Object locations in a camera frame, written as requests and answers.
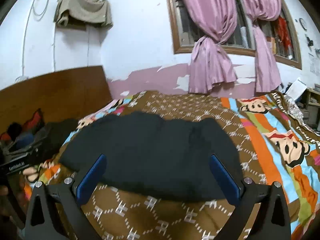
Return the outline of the black jacket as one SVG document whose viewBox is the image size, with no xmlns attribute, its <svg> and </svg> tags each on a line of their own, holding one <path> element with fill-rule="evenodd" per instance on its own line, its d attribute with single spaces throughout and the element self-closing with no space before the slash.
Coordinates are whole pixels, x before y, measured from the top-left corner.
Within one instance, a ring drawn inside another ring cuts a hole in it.
<svg viewBox="0 0 320 240">
<path fill-rule="evenodd" d="M 110 114 L 82 128 L 60 163 L 79 171 L 101 154 L 107 159 L 103 183 L 162 199 L 225 199 L 210 171 L 213 154 L 243 179 L 238 150 L 212 118 L 192 122 L 142 112 Z"/>
</svg>

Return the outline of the dark clothes pile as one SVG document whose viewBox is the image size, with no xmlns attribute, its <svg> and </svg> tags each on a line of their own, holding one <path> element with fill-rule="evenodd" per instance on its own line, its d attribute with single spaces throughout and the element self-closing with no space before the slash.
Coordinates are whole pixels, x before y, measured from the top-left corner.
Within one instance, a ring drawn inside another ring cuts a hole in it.
<svg viewBox="0 0 320 240">
<path fill-rule="evenodd" d="M 48 122 L 45 123 L 43 113 L 41 109 L 37 109 L 33 116 L 27 120 L 24 124 L 12 122 L 7 130 L 1 133 L 1 150 L 3 151 L 7 146 L 13 145 L 18 137 L 27 135 L 27 142 L 34 138 L 36 134 L 44 128 L 48 131 L 49 145 L 55 151 L 58 151 L 63 145 L 69 134 L 76 130 L 78 126 L 78 120 L 65 119 L 60 122 Z"/>
</svg>

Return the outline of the wooden headboard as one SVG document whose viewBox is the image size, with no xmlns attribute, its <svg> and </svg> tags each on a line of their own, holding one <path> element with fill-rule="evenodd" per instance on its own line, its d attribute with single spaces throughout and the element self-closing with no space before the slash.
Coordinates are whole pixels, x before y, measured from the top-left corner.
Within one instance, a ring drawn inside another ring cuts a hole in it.
<svg viewBox="0 0 320 240">
<path fill-rule="evenodd" d="M 1 90 L 1 132 L 23 124 L 37 109 L 45 122 L 81 119 L 112 101 L 102 66 L 61 70 Z"/>
</svg>

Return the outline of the wooden side shelf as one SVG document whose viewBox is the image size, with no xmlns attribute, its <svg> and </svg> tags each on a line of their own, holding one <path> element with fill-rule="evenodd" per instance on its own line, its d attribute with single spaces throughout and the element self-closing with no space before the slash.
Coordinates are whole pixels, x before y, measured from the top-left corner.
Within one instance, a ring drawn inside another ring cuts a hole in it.
<svg viewBox="0 0 320 240">
<path fill-rule="evenodd" d="M 309 112 L 308 123 L 313 126 L 319 124 L 319 92 L 312 88 L 307 88 L 305 95 L 305 109 Z"/>
</svg>

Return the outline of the wooden framed window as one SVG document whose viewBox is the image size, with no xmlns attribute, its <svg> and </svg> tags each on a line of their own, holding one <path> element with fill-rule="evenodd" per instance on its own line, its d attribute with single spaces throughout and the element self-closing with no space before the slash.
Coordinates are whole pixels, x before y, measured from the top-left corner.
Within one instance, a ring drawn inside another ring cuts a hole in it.
<svg viewBox="0 0 320 240">
<path fill-rule="evenodd" d="M 245 13 L 242 1 L 235 1 L 238 14 L 237 26 L 231 37 L 222 44 L 222 47 L 229 54 L 254 56 L 255 39 L 252 33 L 252 22 Z M 174 54 L 191 53 L 194 43 L 204 35 L 204 32 L 192 21 L 182 0 L 167 0 L 167 3 Z M 301 70 L 302 60 L 297 32 L 284 0 L 281 1 L 280 16 L 287 21 L 291 37 L 292 49 L 289 49 L 288 53 L 279 42 L 276 31 L 277 20 L 271 22 L 258 20 L 259 27 L 265 34 L 276 61 Z"/>
</svg>

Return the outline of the right pink curtain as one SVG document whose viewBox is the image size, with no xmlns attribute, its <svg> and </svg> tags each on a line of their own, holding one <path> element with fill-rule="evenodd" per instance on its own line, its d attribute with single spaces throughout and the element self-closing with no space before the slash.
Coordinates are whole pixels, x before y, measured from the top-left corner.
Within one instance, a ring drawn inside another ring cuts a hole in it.
<svg viewBox="0 0 320 240">
<path fill-rule="evenodd" d="M 255 39 L 256 92 L 267 93 L 281 84 L 276 59 L 258 20 L 275 21 L 281 11 L 281 0 L 242 0 L 245 12 L 252 21 Z"/>
</svg>

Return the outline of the pink curtain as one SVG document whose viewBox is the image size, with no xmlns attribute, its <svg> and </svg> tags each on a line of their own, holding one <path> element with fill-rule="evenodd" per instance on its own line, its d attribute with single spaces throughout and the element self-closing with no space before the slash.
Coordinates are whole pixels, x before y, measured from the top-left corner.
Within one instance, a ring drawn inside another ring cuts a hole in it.
<svg viewBox="0 0 320 240">
<path fill-rule="evenodd" d="M 267 93 L 281 84 L 276 59 L 258 20 L 275 21 L 281 11 L 281 0 L 242 0 L 245 12 L 252 21 L 255 39 L 256 92 Z"/>
<path fill-rule="evenodd" d="M 195 43 L 189 65 L 189 92 L 207 94 L 215 85 L 236 80 L 232 62 L 221 47 L 238 24 L 235 0 L 183 0 L 204 35 Z"/>
</svg>

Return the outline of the left pink curtain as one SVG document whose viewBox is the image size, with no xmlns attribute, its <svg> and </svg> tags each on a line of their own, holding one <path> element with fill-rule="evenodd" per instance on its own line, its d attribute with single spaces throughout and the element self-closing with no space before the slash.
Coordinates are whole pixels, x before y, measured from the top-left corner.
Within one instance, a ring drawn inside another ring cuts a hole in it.
<svg viewBox="0 0 320 240">
<path fill-rule="evenodd" d="M 204 35 L 195 43 L 189 65 L 189 92 L 207 94 L 215 85 L 236 80 L 232 62 L 221 47 L 238 24 L 235 0 L 183 0 Z"/>
</svg>

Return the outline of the beige cloth on wall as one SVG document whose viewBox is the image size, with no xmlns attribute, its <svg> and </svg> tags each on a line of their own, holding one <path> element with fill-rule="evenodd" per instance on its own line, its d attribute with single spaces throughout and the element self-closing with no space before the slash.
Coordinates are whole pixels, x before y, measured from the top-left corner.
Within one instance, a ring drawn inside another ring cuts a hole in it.
<svg viewBox="0 0 320 240">
<path fill-rule="evenodd" d="M 108 0 L 58 0 L 54 22 L 60 27 L 90 24 L 111 28 L 111 6 Z"/>
</svg>

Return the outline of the round wall clock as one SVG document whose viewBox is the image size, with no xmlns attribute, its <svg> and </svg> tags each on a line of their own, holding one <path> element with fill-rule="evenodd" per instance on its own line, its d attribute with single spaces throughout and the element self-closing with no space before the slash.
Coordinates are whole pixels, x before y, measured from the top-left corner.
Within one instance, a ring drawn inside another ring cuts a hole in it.
<svg viewBox="0 0 320 240">
<path fill-rule="evenodd" d="M 299 22 L 300 22 L 300 25 L 302 26 L 302 28 L 307 31 L 308 30 L 308 27 L 307 27 L 307 24 L 306 24 L 306 21 L 303 19 L 303 18 L 299 18 Z"/>
</svg>

